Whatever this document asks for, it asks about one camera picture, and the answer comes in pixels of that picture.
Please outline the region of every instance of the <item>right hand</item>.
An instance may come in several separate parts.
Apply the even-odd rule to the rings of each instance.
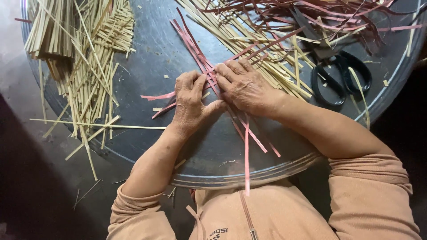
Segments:
[[[215,71],[227,102],[256,116],[270,117],[274,113],[278,95],[284,92],[274,89],[245,58],[220,63]]]

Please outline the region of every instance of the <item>left hand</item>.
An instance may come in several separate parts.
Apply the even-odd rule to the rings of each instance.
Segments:
[[[202,91],[207,76],[193,70],[181,74],[175,82],[176,111],[171,125],[187,138],[201,125],[203,120],[213,112],[225,109],[223,100],[216,100],[205,106],[202,103]]]

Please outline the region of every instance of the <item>zipper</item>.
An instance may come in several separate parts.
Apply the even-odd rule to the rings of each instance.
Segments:
[[[240,200],[242,201],[243,211],[245,212],[246,220],[248,220],[249,232],[251,234],[252,240],[258,240],[257,231],[255,231],[254,225],[252,224],[251,216],[249,215],[248,206],[246,205],[245,196],[243,195],[243,190],[239,191]]]

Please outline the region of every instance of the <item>dark table surface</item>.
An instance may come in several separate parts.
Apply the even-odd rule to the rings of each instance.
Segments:
[[[23,18],[26,18],[26,1],[21,0],[21,2]],[[125,59],[121,54],[115,55],[115,61],[122,66],[114,76],[114,94],[120,103],[120,106],[114,109],[114,113],[121,116],[117,124],[167,126],[172,120],[174,110],[155,120],[152,120],[151,116],[154,114],[152,109],[164,107],[168,99],[147,101],[141,99],[140,95],[157,96],[172,92],[176,77],[182,72],[199,70],[199,68],[169,23],[169,19],[179,19],[175,9],[179,5],[176,2],[173,0],[161,2],[147,0],[143,4],[135,0],[130,2],[135,15],[133,48],[136,49],[136,53],[130,55],[129,59]],[[409,12],[417,9],[424,2],[425,0],[399,0],[393,4],[392,9],[397,12]],[[412,15],[387,18],[378,13],[371,13],[369,17],[378,27],[404,26],[412,19]],[[422,14],[418,22],[424,22],[424,20],[425,15]],[[233,56],[206,29],[188,17],[186,17],[186,23],[194,38],[199,41],[201,50],[211,62],[223,62]],[[25,41],[31,25],[23,23],[22,26]],[[424,29],[415,30],[411,54],[407,57],[409,33],[410,30],[381,33],[386,44],[377,48],[374,43],[369,43],[373,56],[369,56],[359,43],[338,46],[362,61],[378,62],[367,64],[373,75],[373,85],[365,94],[371,121],[381,115],[402,89],[417,59],[425,32]],[[30,65],[38,81],[38,64],[30,59]],[[308,81],[310,72],[309,67],[304,67],[300,73],[301,79],[308,85],[310,85]],[[170,79],[165,79],[164,75],[168,75]],[[389,81],[389,87],[384,86],[383,80]],[[326,95],[330,94],[327,88],[325,91]],[[56,114],[59,114],[67,104],[66,99],[58,96],[52,79],[45,86],[45,97]],[[215,94],[211,92],[205,99],[205,104],[215,99]],[[317,105],[313,97],[310,103]],[[358,108],[364,111],[362,101],[358,101]],[[350,100],[347,100],[338,111],[364,124],[364,112],[359,113]],[[270,148],[267,148],[269,151],[264,154],[251,139],[249,161],[252,184],[270,182],[292,175],[305,169],[318,156],[310,155],[315,151],[314,147],[292,130],[268,119],[259,119],[259,122],[282,157],[278,158]],[[255,128],[252,130],[263,141],[257,130]],[[132,167],[139,156],[155,143],[161,133],[161,130],[116,129],[113,131],[113,139],[106,141],[104,150],[100,150],[100,136],[91,141],[91,148],[115,164]],[[236,133],[229,116],[227,114],[216,116],[184,146],[177,162],[182,159],[187,161],[177,170],[172,184],[191,188],[221,188],[242,184],[243,157],[244,143]]]

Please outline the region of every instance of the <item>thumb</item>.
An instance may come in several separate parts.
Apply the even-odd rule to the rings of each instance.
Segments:
[[[213,101],[203,109],[203,115],[207,117],[212,113],[214,113],[215,111],[218,111],[220,109],[225,109],[226,106],[227,106],[227,103],[224,100]]]

